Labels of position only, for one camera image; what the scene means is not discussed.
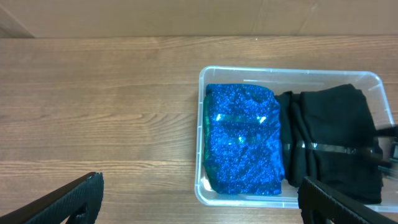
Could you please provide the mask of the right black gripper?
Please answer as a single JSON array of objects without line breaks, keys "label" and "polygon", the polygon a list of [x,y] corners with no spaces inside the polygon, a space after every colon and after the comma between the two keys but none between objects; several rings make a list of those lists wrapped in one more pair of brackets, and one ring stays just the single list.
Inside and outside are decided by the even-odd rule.
[{"label": "right black gripper", "polygon": [[387,138],[389,144],[386,157],[373,155],[371,163],[388,179],[397,179],[397,125],[375,130],[373,138]]}]

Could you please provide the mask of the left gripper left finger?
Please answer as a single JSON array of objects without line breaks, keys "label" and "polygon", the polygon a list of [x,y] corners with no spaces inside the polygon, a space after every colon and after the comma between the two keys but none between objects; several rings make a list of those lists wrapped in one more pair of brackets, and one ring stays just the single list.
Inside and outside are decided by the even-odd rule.
[{"label": "left gripper left finger", "polygon": [[103,195],[103,174],[89,172],[2,216],[1,223],[94,223],[101,209]]}]

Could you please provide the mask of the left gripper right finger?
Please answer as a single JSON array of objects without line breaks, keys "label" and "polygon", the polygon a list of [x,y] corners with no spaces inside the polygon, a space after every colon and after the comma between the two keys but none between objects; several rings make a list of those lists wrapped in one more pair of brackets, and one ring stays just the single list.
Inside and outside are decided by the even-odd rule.
[{"label": "left gripper right finger", "polygon": [[304,224],[397,224],[311,177],[298,188],[298,206]]}]

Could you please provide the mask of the large black garment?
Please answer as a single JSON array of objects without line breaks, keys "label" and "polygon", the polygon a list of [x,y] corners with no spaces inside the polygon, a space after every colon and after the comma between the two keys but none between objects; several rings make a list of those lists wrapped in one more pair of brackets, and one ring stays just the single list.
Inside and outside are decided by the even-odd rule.
[{"label": "large black garment", "polygon": [[285,178],[299,187],[306,176],[364,204],[382,201],[382,174],[367,155],[382,157],[363,92],[351,84],[321,91],[287,91],[280,104]]}]

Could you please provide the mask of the blue sequin fabric bundle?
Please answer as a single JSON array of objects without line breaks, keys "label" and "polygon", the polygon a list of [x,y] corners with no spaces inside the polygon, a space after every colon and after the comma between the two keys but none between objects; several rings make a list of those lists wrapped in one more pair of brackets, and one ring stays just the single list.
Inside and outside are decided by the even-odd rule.
[{"label": "blue sequin fabric bundle", "polygon": [[203,165],[219,194],[279,195],[285,177],[280,104],[249,84],[209,84],[203,100]]}]

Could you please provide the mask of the clear plastic storage bin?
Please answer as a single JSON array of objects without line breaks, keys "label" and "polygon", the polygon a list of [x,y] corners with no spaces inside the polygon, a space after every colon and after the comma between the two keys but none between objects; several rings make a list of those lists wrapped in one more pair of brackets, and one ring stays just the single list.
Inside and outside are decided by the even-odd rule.
[{"label": "clear plastic storage bin", "polygon": [[378,129],[395,125],[382,80],[367,71],[337,70],[292,70],[278,68],[251,67],[205,67],[199,76],[198,84],[198,119],[197,119],[197,152],[195,171],[195,195],[207,206],[224,207],[259,207],[297,209],[297,189],[282,183],[282,193],[276,196],[225,195],[215,192],[209,183],[203,166],[203,99],[205,88],[209,84],[252,84],[264,86],[280,95],[286,91],[320,91],[335,86],[352,84],[365,95],[374,124]]}]

